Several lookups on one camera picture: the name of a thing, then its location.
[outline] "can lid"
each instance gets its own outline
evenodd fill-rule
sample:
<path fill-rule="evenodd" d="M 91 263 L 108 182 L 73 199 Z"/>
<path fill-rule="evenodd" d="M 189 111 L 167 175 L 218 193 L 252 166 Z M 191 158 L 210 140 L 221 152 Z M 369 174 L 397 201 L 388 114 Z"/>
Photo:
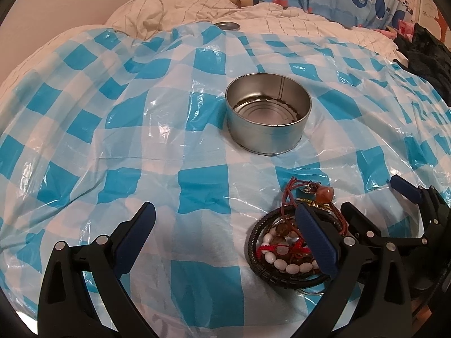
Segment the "can lid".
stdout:
<path fill-rule="evenodd" d="M 218 28 L 221 28 L 222 30 L 239 30 L 240 25 L 237 23 L 233 23 L 231 21 L 222 21 L 220 23 L 215 24 Z"/>

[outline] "pink cloth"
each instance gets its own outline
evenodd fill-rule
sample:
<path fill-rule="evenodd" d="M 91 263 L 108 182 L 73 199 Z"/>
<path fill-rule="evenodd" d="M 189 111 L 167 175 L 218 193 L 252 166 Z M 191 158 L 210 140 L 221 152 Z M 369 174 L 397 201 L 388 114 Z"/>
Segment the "pink cloth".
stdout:
<path fill-rule="evenodd" d="M 385 37 L 388 37 L 388 38 L 390 38 L 390 39 L 395 39 L 396 36 L 397 36 L 396 33 L 394 33 L 394 32 L 389 32 L 388 30 L 375 29 L 375 31 L 377 31 L 377 32 L 379 32 L 379 33 L 381 33 L 381 34 L 384 34 Z"/>
<path fill-rule="evenodd" d="M 399 24 L 399 29 L 398 29 L 399 34 L 401 34 L 401 35 L 407 35 L 407 34 L 413 35 L 414 34 L 415 25 L 413 23 L 408 23 L 406 21 L 399 20 L 398 24 Z"/>

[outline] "can rim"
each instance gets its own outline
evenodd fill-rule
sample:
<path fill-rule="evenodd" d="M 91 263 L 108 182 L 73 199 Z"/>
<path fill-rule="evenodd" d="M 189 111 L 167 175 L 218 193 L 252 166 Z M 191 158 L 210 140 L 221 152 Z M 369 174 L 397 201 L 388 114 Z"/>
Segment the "can rim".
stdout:
<path fill-rule="evenodd" d="M 308 100 L 310 101 L 310 106 L 308 107 L 307 113 L 306 113 L 302 118 L 300 118 L 300 119 L 298 119 L 296 122 L 292 122 L 292 123 L 285 123 L 285 124 L 266 124 L 266 123 L 260 123 L 260 122 L 251 121 L 250 119 L 245 118 L 245 117 L 243 117 L 242 115 L 240 115 L 236 110 L 234 110 L 234 109 L 232 108 L 232 106 L 231 106 L 230 103 L 229 103 L 229 100 L 227 99 L 227 93 L 229 92 L 229 89 L 230 89 L 231 85 L 232 85 L 236 80 L 239 80 L 239 79 L 241 79 L 242 77 L 245 77 L 245 76 L 251 76 L 251 75 L 265 75 L 265 74 L 276 75 L 276 76 L 280 76 L 280 77 L 283 77 L 283 78 L 285 78 L 285 79 L 294 81 L 294 82 L 295 82 L 296 84 L 298 84 L 302 89 L 304 89 L 305 93 L 307 94 Z M 252 123 L 252 124 L 257 124 L 257 125 L 259 125 L 259 126 L 265 126 L 265 127 L 288 127 L 288 126 L 292 126 L 292 125 L 294 125 L 294 124 L 297 124 L 297 123 L 303 121 L 305 118 L 307 118 L 307 117 L 310 115 L 310 112 L 312 111 L 312 96 L 311 96 L 311 95 L 309 94 L 309 92 L 305 89 L 305 87 L 303 87 L 303 86 L 302 86 L 300 83 L 298 83 L 296 80 L 293 80 L 292 78 L 290 78 L 290 77 L 288 77 L 288 76 L 280 75 L 280 74 L 276 74 L 276 73 L 272 73 L 272 72 L 253 72 L 253 73 L 250 73 L 250 74 L 241 75 L 241 76 L 237 77 L 236 79 L 234 79 L 229 85 L 227 85 L 227 88 L 226 88 L 225 91 L 226 91 L 226 93 L 225 93 L 225 102 L 226 102 L 226 104 L 227 104 L 227 107 L 229 107 L 229 109 L 230 109 L 234 114 L 236 114 L 238 117 L 242 118 L 243 120 L 245 120 L 245 121 L 247 121 L 247 122 L 249 122 L 249 123 Z"/>
<path fill-rule="evenodd" d="M 215 23 L 214 26 L 217 26 L 219 29 L 221 29 L 223 31 L 240 30 L 240 25 L 238 23 L 235 23 L 234 21 L 219 21 L 219 22 Z"/>

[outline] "brown bead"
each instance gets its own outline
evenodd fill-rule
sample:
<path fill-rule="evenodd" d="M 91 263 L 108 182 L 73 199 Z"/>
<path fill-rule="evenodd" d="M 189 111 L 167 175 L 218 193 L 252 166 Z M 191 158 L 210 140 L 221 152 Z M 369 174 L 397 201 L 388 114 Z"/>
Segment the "brown bead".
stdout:
<path fill-rule="evenodd" d="M 297 258 L 293 258 L 291 262 L 292 262 L 292 264 L 297 264 L 297 265 L 301 265 L 304 263 L 302 261 L 302 259 L 297 259 Z"/>
<path fill-rule="evenodd" d="M 276 254 L 277 255 L 287 255 L 289 252 L 288 243 L 283 243 L 284 246 L 278 246 L 276 247 Z"/>
<path fill-rule="evenodd" d="M 315 201 L 318 203 L 329 203 L 334 198 L 334 189 L 330 186 L 320 186 L 315 194 Z"/>
<path fill-rule="evenodd" d="M 277 245 L 277 244 L 281 244 L 281 243 L 285 243 L 285 242 L 286 242 L 286 240 L 283 236 L 276 236 L 276 237 L 272 238 L 272 240 L 269 244 Z"/>
<path fill-rule="evenodd" d="M 287 222 L 288 222 L 288 223 L 291 223 L 295 228 L 298 228 L 295 219 L 289 219 Z"/>
<path fill-rule="evenodd" d="M 283 259 L 287 264 L 290 264 L 290 260 L 292 259 L 291 253 L 279 254 L 276 250 L 277 259 Z"/>
<path fill-rule="evenodd" d="M 301 261 L 302 263 L 312 263 L 312 257 L 311 256 L 303 257 Z"/>
<path fill-rule="evenodd" d="M 277 233 L 277 235 L 285 237 L 285 236 L 288 235 L 288 233 L 290 231 L 291 231 L 291 228 L 285 222 L 279 223 L 276 226 L 276 233 Z"/>

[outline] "metal rivet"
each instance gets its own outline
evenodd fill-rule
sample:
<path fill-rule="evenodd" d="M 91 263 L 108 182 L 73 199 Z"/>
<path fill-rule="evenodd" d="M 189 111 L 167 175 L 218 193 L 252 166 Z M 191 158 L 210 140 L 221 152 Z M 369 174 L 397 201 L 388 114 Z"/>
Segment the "metal rivet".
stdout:
<path fill-rule="evenodd" d="M 386 246 L 387 249 L 388 249 L 389 251 L 391 251 L 391 252 L 394 252 L 394 251 L 396 250 L 396 245 L 393 244 L 393 243 L 387 243 L 385 246 Z"/>
<path fill-rule="evenodd" d="M 99 245 L 106 244 L 107 242 L 108 242 L 108 236 L 106 236 L 106 235 L 101 235 L 96 239 L 96 243 Z"/>
<path fill-rule="evenodd" d="M 343 239 L 343 242 L 347 245 L 347 246 L 352 246 L 355 244 L 355 239 L 353 237 L 347 236 Z"/>
<path fill-rule="evenodd" d="M 65 246 L 66 246 L 66 243 L 64 241 L 58 241 L 55 244 L 55 249 L 56 250 L 63 250 Z"/>

